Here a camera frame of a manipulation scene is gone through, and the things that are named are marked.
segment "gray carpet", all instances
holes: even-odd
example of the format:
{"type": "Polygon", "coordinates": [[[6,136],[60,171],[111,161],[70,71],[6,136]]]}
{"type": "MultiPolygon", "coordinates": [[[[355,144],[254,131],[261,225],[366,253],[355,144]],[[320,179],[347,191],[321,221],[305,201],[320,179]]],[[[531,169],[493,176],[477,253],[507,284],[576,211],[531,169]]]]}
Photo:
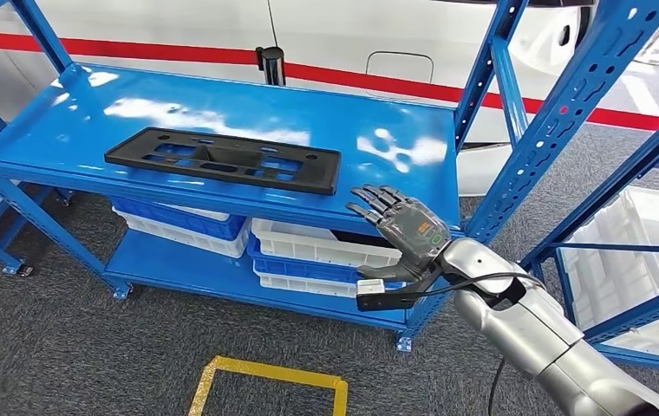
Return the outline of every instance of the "gray carpet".
{"type": "MultiPolygon", "coordinates": [[[[520,259],[646,133],[584,127],[493,247],[520,259]]],[[[659,172],[639,185],[659,189],[659,172]]],[[[463,205],[470,211],[476,199],[463,205]]],[[[47,209],[98,257],[124,230],[107,200],[77,194],[47,209]]],[[[109,298],[73,258],[27,226],[11,251],[37,273],[0,274],[0,415],[185,415],[202,368],[216,354],[343,377],[348,414],[481,415],[499,356],[450,305],[429,323],[411,354],[393,334],[281,310],[138,288],[109,298]]],[[[561,296],[547,271],[548,284],[561,296]]],[[[659,392],[659,371],[625,369],[659,392]]],[[[331,392],[218,372],[203,414],[331,414],[331,392]]],[[[558,414],[535,383],[504,371],[495,414],[558,414]]]]}

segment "black post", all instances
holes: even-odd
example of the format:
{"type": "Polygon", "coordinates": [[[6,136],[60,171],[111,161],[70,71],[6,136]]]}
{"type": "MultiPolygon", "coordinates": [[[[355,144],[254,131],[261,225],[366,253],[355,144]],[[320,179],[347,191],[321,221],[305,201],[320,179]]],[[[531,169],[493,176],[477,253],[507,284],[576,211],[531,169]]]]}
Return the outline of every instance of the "black post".
{"type": "Polygon", "coordinates": [[[258,56],[258,69],[265,74],[265,83],[268,85],[286,85],[284,73],[284,50],[278,46],[269,48],[256,48],[258,56]]]}

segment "robotic hand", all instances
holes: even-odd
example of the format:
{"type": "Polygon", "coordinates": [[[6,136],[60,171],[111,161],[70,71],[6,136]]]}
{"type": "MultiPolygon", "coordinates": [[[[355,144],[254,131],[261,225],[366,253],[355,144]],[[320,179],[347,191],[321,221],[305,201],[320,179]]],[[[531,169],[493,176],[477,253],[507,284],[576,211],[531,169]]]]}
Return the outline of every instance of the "robotic hand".
{"type": "Polygon", "coordinates": [[[659,415],[659,394],[631,378],[583,339],[533,277],[471,238],[452,241],[422,202],[389,186],[352,192],[372,210],[347,204],[397,249],[397,265],[361,267],[360,310],[408,309],[423,296],[454,290],[454,306],[522,374],[536,379],[572,416],[659,415]],[[450,286],[427,291],[439,277],[450,286]],[[408,282],[386,291],[383,282],[408,282]],[[507,308],[493,307],[508,300],[507,308]]]}

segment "white car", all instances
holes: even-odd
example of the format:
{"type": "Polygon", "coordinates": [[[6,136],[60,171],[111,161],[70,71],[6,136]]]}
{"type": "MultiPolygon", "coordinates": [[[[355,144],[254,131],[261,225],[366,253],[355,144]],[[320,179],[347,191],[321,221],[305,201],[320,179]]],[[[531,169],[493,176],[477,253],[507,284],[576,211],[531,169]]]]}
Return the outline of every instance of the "white car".
{"type": "MultiPolygon", "coordinates": [[[[63,38],[255,49],[277,44],[286,61],[462,88],[494,10],[494,0],[38,0],[63,38]]],[[[524,97],[543,100],[584,35],[590,0],[531,0],[510,46],[524,97]]],[[[28,34],[13,9],[0,32],[28,34]]],[[[11,120],[55,72],[45,56],[0,42],[0,114],[11,120]]],[[[77,56],[78,62],[261,82],[251,65],[77,56]]],[[[289,79],[322,89],[442,106],[451,101],[289,79]]],[[[497,92],[495,84],[491,92],[497,92]]],[[[460,195],[485,194],[511,148],[503,112],[481,108],[458,158],[460,195]]]]}

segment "robot finger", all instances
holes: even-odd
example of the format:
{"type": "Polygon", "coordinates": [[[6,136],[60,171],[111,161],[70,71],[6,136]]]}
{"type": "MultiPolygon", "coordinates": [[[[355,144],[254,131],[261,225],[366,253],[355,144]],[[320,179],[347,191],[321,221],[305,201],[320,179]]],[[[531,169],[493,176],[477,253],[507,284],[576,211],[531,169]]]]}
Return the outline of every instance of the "robot finger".
{"type": "Polygon", "coordinates": [[[380,212],[381,214],[383,214],[388,209],[387,205],[385,205],[383,202],[381,202],[378,198],[375,197],[375,195],[373,195],[370,192],[366,192],[363,189],[358,188],[358,187],[352,188],[350,190],[350,192],[352,192],[353,194],[360,197],[360,199],[367,202],[368,205],[370,205],[371,208],[373,208],[374,210],[380,212]]]}
{"type": "Polygon", "coordinates": [[[388,207],[393,206],[393,204],[398,202],[391,194],[386,193],[375,186],[365,184],[362,186],[362,189],[375,195],[378,199],[381,200],[381,202],[383,202],[388,207]]]}
{"type": "Polygon", "coordinates": [[[401,191],[398,189],[388,186],[388,185],[381,185],[381,191],[386,192],[391,198],[393,198],[396,201],[400,202],[406,202],[408,198],[406,198],[406,195],[402,194],[401,191]]]}
{"type": "Polygon", "coordinates": [[[368,211],[354,202],[348,202],[347,204],[345,204],[345,208],[365,218],[365,220],[371,223],[372,225],[377,225],[382,219],[382,217],[377,212],[368,211]]]}

